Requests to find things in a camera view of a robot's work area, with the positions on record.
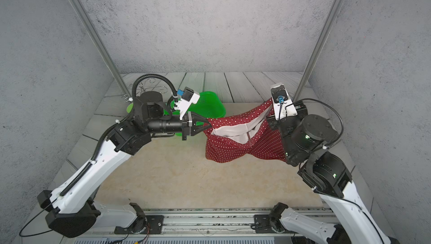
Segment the red polka dot skirt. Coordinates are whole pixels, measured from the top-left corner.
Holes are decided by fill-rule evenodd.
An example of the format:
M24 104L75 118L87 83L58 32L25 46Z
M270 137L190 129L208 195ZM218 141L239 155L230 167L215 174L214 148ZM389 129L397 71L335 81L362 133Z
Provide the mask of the red polka dot skirt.
M273 114L271 99L245 113L209 119L205 157L227 163L250 154L263 160L285 161L280 132L272 130L266 117Z

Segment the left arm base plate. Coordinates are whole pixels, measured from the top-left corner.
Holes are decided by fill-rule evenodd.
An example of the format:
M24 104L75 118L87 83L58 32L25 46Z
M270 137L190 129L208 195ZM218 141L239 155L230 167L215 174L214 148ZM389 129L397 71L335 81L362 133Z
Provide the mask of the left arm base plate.
M145 218L138 217L133 224L127 228L116 227L114 234L116 235L160 235L163 228L163 215L147 215Z

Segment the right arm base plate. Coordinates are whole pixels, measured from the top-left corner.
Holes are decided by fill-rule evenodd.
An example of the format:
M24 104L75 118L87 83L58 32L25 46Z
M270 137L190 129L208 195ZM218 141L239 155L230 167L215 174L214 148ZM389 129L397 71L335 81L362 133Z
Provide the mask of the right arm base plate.
M250 228L254 230L257 234L286 234L293 233L285 229L279 220L268 214L256 214L254 215L254 223L250 225Z

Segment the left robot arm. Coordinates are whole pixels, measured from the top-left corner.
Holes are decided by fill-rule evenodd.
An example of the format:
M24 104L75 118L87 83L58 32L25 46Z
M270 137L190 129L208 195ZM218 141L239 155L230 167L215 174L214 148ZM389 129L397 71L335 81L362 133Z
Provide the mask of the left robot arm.
M146 216L136 203L124 206L103 205L94 194L107 177L156 137L181 133L183 140L210 128L208 120L189 111L200 95L190 88L178 91L179 101L170 108L162 94L149 91L133 99L129 115L107 129L91 158L64 184L38 195L39 205L47 212L49 229L75 238L97 227L123 228L141 233Z

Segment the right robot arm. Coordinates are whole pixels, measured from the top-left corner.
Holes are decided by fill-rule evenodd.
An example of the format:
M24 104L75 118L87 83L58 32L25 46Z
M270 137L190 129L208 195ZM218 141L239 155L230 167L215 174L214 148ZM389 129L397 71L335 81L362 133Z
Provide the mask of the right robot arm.
M397 244L371 216L345 163L330 152L341 133L319 115L285 113L297 106L275 103L268 123L281 134L286 163L298 167L297 174L330 206L338 223L320 222L279 202L268 216L269 228L301 234L316 244Z

